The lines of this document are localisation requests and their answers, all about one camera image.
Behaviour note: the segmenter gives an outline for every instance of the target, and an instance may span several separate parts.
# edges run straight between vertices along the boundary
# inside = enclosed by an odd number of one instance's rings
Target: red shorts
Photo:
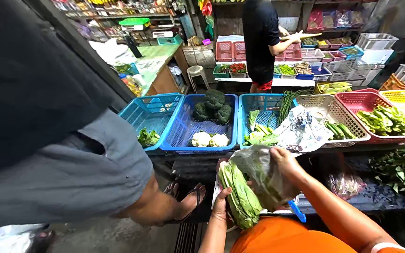
[[[273,84],[273,80],[269,81],[268,83],[256,83],[256,82],[252,82],[252,84],[259,90],[269,90],[271,89],[271,85]]]

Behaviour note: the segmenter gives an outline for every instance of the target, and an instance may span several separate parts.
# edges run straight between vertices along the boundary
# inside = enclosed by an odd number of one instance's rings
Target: foot
[[[201,203],[206,196],[206,187],[203,186],[201,183],[197,184],[194,189],[199,188],[199,203]],[[187,215],[189,215],[195,208],[196,208],[196,202],[198,200],[198,195],[196,192],[192,192],[188,194],[181,202],[180,204],[182,205],[182,215],[176,218],[176,220],[182,220]]]
[[[165,194],[170,195],[172,198],[176,198],[178,187],[179,187],[178,183],[171,183],[165,188],[163,192]]]

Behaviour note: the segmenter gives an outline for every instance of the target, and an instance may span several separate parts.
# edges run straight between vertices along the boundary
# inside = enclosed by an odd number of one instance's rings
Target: orange shirt
[[[233,245],[230,253],[357,253],[340,239],[311,231],[300,222],[282,217],[264,217]],[[377,253],[405,253],[384,248]]]

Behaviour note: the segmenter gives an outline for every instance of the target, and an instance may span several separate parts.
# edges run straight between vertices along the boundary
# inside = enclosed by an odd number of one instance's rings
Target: wooden table
[[[178,45],[139,46],[143,57],[136,60],[135,64],[143,76],[145,84],[142,86],[142,96],[162,93],[184,93],[188,88],[188,64],[182,52],[182,42]],[[182,71],[187,88],[179,89],[173,78],[168,63],[174,58]]]

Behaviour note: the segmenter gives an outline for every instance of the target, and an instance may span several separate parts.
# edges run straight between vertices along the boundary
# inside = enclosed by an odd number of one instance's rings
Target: white plastic stool
[[[193,90],[196,94],[197,94],[197,91],[196,91],[196,86],[193,83],[193,77],[201,76],[202,79],[204,80],[204,83],[206,84],[206,88],[210,89],[209,83],[207,82],[207,78],[204,73],[204,68],[202,66],[196,65],[196,66],[189,67],[187,69],[187,75],[188,75],[188,78],[190,79],[190,83],[192,84]]]

